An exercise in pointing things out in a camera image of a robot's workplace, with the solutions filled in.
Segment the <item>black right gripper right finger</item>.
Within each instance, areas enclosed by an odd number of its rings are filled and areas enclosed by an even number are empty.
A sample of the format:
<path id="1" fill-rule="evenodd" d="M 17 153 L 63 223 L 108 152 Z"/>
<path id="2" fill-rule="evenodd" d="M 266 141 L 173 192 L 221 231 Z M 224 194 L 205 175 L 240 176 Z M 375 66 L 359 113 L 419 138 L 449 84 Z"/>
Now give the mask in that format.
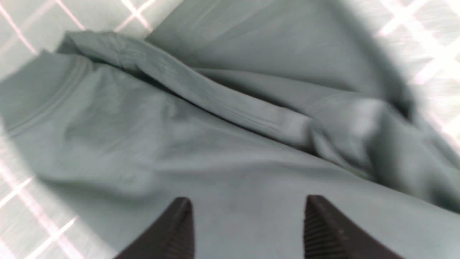
<path id="1" fill-rule="evenodd" d="M 305 259 L 400 259 L 329 200 L 309 195 L 304 210 Z"/>

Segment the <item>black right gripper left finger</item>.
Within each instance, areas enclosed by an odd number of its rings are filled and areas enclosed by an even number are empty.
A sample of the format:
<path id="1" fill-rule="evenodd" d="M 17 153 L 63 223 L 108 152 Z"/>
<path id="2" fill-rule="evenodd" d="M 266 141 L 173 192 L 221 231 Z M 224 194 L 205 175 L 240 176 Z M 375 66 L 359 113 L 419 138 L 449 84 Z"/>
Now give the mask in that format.
<path id="1" fill-rule="evenodd" d="M 161 216 L 116 259 L 193 259 L 193 205 L 188 198 L 175 198 Z"/>

